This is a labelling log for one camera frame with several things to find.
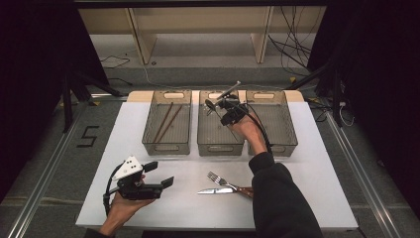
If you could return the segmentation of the person's right hand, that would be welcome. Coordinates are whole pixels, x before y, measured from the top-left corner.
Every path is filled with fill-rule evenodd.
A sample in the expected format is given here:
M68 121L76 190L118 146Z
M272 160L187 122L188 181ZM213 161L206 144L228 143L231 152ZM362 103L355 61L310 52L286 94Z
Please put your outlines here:
M242 136L250 144L255 155L266 152L267 148L263 134L259 128L260 122L255 113L250 113L238 123L230 125L229 128Z

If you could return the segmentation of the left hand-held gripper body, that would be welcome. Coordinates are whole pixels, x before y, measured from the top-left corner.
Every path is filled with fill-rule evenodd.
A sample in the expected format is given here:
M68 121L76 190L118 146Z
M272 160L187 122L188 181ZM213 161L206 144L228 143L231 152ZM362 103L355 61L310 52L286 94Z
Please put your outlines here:
M115 191L119 191L123 198L130 200L160 198L162 185L143 183L143 173L143 165L136 157L130 156L112 174L112 180L117 183Z

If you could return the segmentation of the black metal stand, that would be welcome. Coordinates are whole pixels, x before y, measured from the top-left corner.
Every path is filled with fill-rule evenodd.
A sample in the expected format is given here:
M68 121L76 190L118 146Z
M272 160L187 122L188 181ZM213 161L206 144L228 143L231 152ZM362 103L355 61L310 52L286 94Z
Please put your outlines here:
M320 66L318 69L311 72L309 75L304 76L301 80L292 83L286 87L286 90L296 90L301 86L309 83L313 79L319 79L316 85L315 92L318 96L326 96L330 93L333 97L333 119L339 127L343 126L340 116L340 102L341 102L341 79L337 66L333 62L327 62Z
M116 97L126 96L126 93L122 93L110 86L103 69L98 72L89 73L71 66L64 73L61 81L61 95L64 108L64 133L70 129L73 122L70 93L73 93L79 101L87 102L92 98L92 94L87 88L88 85L93 85Z

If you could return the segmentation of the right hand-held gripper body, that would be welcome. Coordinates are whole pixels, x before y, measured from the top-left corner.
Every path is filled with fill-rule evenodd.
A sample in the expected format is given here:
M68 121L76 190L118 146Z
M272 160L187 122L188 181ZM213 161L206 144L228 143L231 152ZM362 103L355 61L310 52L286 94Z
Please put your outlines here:
M239 96L233 94L233 91L240 85L239 81L228 90L223 92L220 96L217 97L217 102L222 99L228 99L232 103L232 107L228 108L229 112L227 115L222 116L221 123L223 126L236 124L243 119L243 117L248 113L248 109L244 103L239 99Z

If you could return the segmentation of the person's left hand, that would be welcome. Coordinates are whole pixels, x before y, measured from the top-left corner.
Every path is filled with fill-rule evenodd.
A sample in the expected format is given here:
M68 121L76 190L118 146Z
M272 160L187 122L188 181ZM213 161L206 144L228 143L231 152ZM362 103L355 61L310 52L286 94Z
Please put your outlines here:
M115 235L116 232L122 228L123 225L129 221L138 210L153 202L153 199L125 199L119 192L117 192L112 201L107 218L99 229L99 233L108 237Z

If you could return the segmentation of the aluminium floor rail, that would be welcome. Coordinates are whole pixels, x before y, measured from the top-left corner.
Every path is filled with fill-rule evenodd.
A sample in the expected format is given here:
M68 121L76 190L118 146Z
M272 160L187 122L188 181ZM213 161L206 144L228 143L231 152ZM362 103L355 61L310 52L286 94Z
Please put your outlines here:
M49 156L48 162L45 164L43 172L37 179L37 183L31 190L30 195L24 199L22 209L20 210L17 218L13 222L11 229L8 231L7 238L23 238L34 215L41 204L52 179L55 174L59 163L61 162L69 142L74 134L75 127L79 118L86 110L85 104L80 104L75 108L73 122L67 128L66 132L60 134L60 138L54 147L53 153Z
M384 237L401 238L401 233L396 227L391 213L375 189L345 132L336 124L331 113L328 113L326 117Z

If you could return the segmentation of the light wooden shelf unit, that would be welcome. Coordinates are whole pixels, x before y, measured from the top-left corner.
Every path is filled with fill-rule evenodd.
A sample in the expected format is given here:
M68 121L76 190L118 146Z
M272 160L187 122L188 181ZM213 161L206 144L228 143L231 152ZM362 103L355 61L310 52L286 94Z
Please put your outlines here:
M318 31L326 8L285 7L198 7L81 9L91 35L130 34L140 63L152 56L158 34L248 34L256 61L264 60L268 35L294 28L298 35Z

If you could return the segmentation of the brown wooden chopstick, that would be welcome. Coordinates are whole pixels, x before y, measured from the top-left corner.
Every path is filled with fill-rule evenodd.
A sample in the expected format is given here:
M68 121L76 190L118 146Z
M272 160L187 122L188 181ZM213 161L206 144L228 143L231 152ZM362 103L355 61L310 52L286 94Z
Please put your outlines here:
M171 124L173 123L173 121L175 120L175 118L177 117L177 115L179 114L179 112L182 109L182 107L183 107L182 104L179 105L179 108L172 115L171 119L169 120L169 122L167 123L166 127L164 128L163 132L157 138L157 143L159 143L161 141L161 139L163 138L163 136L166 134L167 130L169 129L169 127L171 126Z
M165 114L164 114L164 116L163 116L160 124L159 124L159 127L158 127L157 133L156 133L156 135L154 137L153 143L156 143L158 141L158 136L160 134L160 131L161 131L161 129L162 129L164 123L165 123L165 120L166 120L166 118L167 118L167 116L168 116L168 114L169 114L172 106L173 106L173 102L170 102L170 104L169 104L169 106L168 106L168 108L167 108L167 110L166 110L166 112L165 112Z

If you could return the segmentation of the smoky clear plastic bin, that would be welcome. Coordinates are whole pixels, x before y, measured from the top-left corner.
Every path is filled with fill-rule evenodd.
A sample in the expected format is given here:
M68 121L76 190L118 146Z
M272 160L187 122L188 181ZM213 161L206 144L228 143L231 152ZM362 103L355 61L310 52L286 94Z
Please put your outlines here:
M150 156L188 155L190 153L191 90L155 91L146 122L142 143ZM160 131L163 132L172 115L183 105L179 114L159 143L153 143L159 124L170 104L173 106Z
M231 134L227 126L223 126L221 119L212 112L207 116L209 108L205 105L205 99L217 103L217 97L221 91L201 90L199 92L198 126L197 126L197 145L201 157L208 156L240 156L243 151L245 140L238 134Z
M275 157L290 157L298 145L284 91L248 90L246 99L258 116Z

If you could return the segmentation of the black curtain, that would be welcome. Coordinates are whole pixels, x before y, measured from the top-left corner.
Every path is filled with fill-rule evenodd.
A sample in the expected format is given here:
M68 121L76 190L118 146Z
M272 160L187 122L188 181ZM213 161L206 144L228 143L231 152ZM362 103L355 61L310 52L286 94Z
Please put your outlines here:
M0 0L0 201L74 71L108 82L73 0Z
M336 61L344 95L376 154L420 219L420 0L327 0L309 61Z

